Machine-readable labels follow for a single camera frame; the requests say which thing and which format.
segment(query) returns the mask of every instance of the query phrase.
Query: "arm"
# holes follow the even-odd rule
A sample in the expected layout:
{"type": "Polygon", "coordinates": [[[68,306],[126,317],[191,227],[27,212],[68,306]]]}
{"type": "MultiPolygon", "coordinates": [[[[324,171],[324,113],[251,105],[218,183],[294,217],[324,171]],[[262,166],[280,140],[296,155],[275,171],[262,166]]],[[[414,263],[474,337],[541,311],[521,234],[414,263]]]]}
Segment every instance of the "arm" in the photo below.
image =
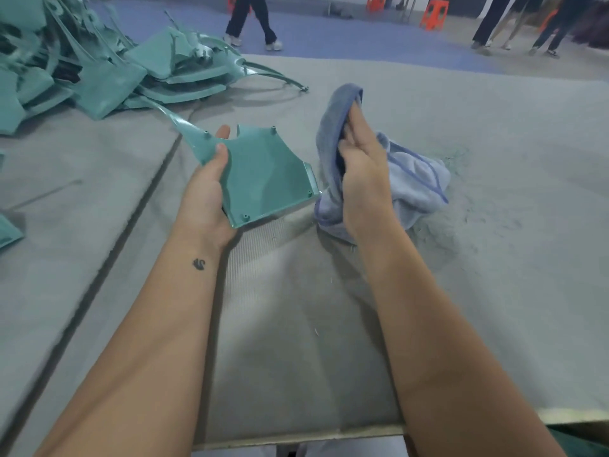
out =
{"type": "Polygon", "coordinates": [[[195,171],[140,294],[37,456],[191,454],[218,263],[234,236],[218,182],[227,160],[220,145],[195,171]]]}
{"type": "Polygon", "coordinates": [[[564,456],[402,229],[387,156],[355,105],[339,149],[346,162],[345,224],[359,245],[418,453],[564,456]]]}

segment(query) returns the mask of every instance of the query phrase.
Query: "floor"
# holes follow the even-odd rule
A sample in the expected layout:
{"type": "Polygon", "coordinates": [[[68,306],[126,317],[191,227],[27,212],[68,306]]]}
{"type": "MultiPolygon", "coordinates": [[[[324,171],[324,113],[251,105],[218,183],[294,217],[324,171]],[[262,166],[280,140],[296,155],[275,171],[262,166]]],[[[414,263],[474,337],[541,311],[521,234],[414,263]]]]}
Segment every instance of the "floor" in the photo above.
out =
{"type": "MultiPolygon", "coordinates": [[[[229,15],[225,0],[111,0],[122,19],[121,27],[136,41],[154,34],[169,19],[168,10],[178,22],[205,33],[221,35],[229,15]]],[[[98,13],[105,17],[99,1],[98,13]]],[[[512,51],[491,48],[485,57],[469,49],[479,20],[449,16],[442,31],[418,28],[421,13],[414,12],[410,25],[398,22],[396,11],[366,13],[363,6],[348,9],[355,19],[324,17],[325,4],[319,0],[269,0],[272,28],[285,44],[285,51],[272,53],[306,58],[337,58],[390,61],[442,69],[466,70],[516,76],[543,76],[609,81],[609,56],[568,40],[560,47],[559,60],[526,53],[537,31],[525,27],[512,42],[512,51]]],[[[498,38],[498,45],[508,35],[498,38]]],[[[264,37],[253,14],[241,35],[241,51],[268,54],[264,37]]]]}

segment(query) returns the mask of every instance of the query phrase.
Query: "microfiber towel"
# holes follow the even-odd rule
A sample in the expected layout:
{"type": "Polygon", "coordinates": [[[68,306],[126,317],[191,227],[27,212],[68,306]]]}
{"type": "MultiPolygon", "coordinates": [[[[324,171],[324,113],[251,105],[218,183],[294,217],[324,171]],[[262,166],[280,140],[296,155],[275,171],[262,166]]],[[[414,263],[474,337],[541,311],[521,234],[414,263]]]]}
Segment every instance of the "microfiber towel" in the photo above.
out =
{"type": "MultiPolygon", "coordinates": [[[[316,138],[328,188],[317,199],[315,218],[322,230],[352,244],[355,240],[346,231],[342,219],[345,161],[338,145],[351,105],[357,102],[361,106],[362,98],[363,90],[356,84],[347,83],[334,91],[316,138]]],[[[387,151],[393,210],[404,230],[411,228],[421,216],[429,215],[448,203],[444,190],[451,174],[444,163],[402,147],[383,133],[377,133],[377,140],[387,151]]]]}

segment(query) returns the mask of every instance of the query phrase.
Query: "blue floor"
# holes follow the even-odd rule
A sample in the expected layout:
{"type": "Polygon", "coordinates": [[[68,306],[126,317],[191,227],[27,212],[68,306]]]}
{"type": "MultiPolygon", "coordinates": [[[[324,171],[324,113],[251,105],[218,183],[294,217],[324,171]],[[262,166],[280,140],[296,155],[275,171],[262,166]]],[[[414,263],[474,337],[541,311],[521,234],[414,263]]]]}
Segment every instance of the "blue floor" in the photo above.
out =
{"type": "MultiPolygon", "coordinates": [[[[102,19],[107,19],[101,3],[92,3],[102,19]]],[[[114,0],[121,29],[141,42],[168,25],[167,9],[172,17],[188,27],[210,35],[224,34],[227,13],[209,6],[186,3],[163,3],[149,0],[114,0]]],[[[271,12],[270,23],[285,50],[268,53],[264,36],[255,16],[248,16],[241,34],[240,51],[251,54],[274,54],[304,58],[359,59],[416,64],[451,70],[500,73],[488,59],[468,47],[453,44],[441,32],[429,32],[390,22],[370,22],[327,18],[294,13],[271,12]]]]}

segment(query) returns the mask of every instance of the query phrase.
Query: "orange stool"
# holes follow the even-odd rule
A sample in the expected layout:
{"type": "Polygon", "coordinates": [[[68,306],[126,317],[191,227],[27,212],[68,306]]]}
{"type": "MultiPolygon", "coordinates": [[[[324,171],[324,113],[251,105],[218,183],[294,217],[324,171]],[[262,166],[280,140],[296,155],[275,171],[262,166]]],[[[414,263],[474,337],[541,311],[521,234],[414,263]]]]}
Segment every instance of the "orange stool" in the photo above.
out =
{"type": "Polygon", "coordinates": [[[385,9],[385,0],[368,0],[366,2],[366,10],[370,13],[385,9]]]}
{"type": "Polygon", "coordinates": [[[552,20],[552,18],[554,16],[556,16],[556,13],[558,13],[558,10],[553,10],[550,14],[547,15],[546,20],[543,22],[543,24],[541,25],[541,27],[538,29],[538,31],[544,31],[548,25],[548,22],[550,22],[552,20]]]}
{"type": "Polygon", "coordinates": [[[232,14],[232,11],[234,9],[234,2],[233,0],[228,0],[228,13],[232,14]]]}
{"type": "Polygon", "coordinates": [[[430,0],[425,14],[422,15],[419,27],[425,27],[425,30],[439,29],[444,27],[444,20],[448,13],[448,1],[446,0],[430,0]]]}

